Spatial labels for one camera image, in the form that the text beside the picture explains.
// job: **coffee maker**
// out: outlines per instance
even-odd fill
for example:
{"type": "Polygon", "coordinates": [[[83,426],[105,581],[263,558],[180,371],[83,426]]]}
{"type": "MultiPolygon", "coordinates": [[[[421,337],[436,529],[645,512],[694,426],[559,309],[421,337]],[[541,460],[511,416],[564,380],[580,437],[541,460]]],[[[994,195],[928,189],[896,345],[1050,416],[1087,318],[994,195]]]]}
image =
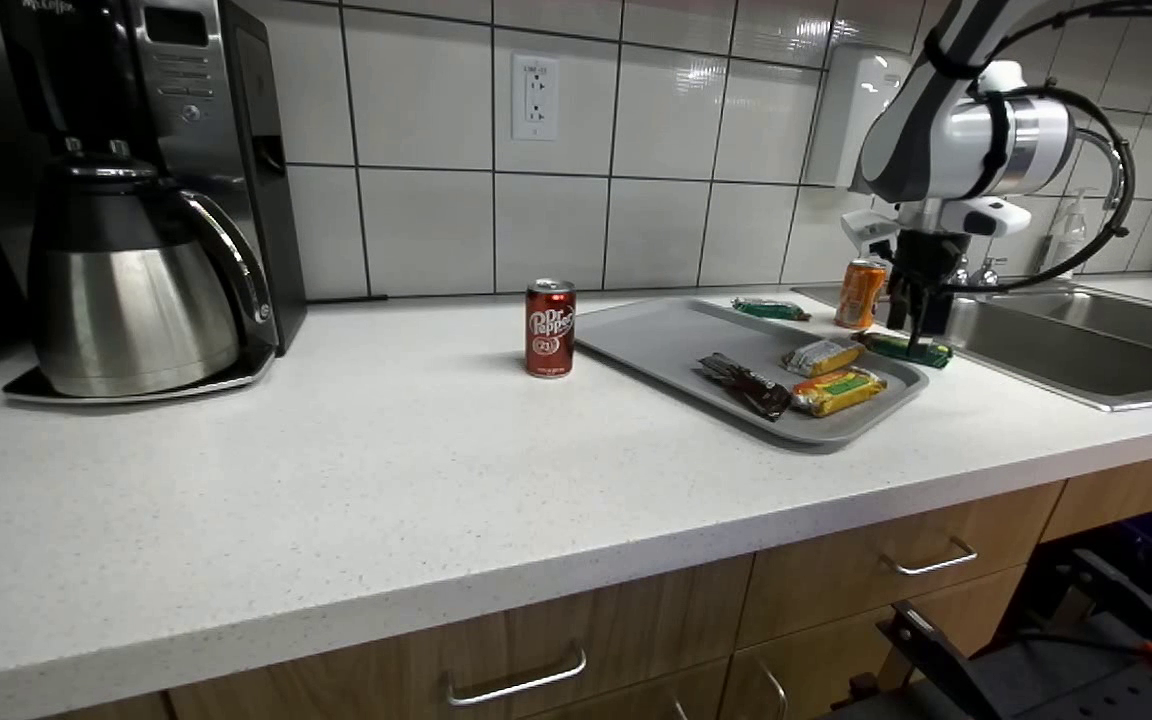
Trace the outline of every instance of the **coffee maker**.
{"type": "Polygon", "coordinates": [[[28,260],[42,380],[80,406],[159,402],[288,353],[303,279],[259,16],[0,0],[0,29],[52,152],[28,260]]]}

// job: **gray tray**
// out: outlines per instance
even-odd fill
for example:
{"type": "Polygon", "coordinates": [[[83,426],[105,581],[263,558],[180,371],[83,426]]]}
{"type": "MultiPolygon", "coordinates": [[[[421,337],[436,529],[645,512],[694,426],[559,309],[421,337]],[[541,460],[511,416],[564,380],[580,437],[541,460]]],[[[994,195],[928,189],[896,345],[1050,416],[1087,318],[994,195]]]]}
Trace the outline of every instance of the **gray tray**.
{"type": "Polygon", "coordinates": [[[765,419],[698,371],[699,358],[724,353],[737,365],[751,369],[762,380],[796,384],[803,377],[783,369],[783,358],[814,340],[820,337],[699,299],[639,299],[577,320],[577,347],[584,347],[589,358],[600,358],[658,388],[668,388],[757,437],[796,447],[853,443],[928,384],[923,371],[865,353],[860,369],[889,380],[876,402],[823,419],[796,412],[765,419]]]}

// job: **outlet cover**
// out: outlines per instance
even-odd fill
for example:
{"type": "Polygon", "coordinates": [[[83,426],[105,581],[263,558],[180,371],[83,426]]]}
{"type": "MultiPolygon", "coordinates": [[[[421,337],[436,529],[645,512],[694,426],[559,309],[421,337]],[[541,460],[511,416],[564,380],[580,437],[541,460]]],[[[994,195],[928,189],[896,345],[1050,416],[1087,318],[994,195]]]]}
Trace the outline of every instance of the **outlet cover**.
{"type": "Polygon", "coordinates": [[[559,138],[559,60],[511,55],[511,138],[521,142],[559,138]]]}

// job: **sink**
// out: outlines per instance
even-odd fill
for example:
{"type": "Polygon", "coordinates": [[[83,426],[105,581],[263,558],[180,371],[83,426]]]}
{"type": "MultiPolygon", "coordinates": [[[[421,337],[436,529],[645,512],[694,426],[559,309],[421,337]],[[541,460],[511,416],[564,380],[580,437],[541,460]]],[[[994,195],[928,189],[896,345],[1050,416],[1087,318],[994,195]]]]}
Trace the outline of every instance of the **sink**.
{"type": "Polygon", "coordinates": [[[967,358],[1087,406],[1152,409],[1148,304],[1050,284],[974,304],[953,337],[967,358]]]}

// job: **kitchen counter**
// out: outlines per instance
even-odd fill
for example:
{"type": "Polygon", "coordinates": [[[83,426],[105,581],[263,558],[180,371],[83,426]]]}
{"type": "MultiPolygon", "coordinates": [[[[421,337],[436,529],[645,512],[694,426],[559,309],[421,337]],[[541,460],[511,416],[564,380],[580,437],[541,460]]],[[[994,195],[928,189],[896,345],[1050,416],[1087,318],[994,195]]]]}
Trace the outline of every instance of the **kitchen counter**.
{"type": "MultiPolygon", "coordinates": [[[[1144,292],[1152,279],[1098,279],[1144,292]]],[[[28,358],[0,360],[0,384],[28,358]]],[[[1152,460],[974,360],[832,455],[617,369],[521,371],[521,299],[315,309],[256,388],[0,398],[0,715],[83,708],[1152,460]]]]}

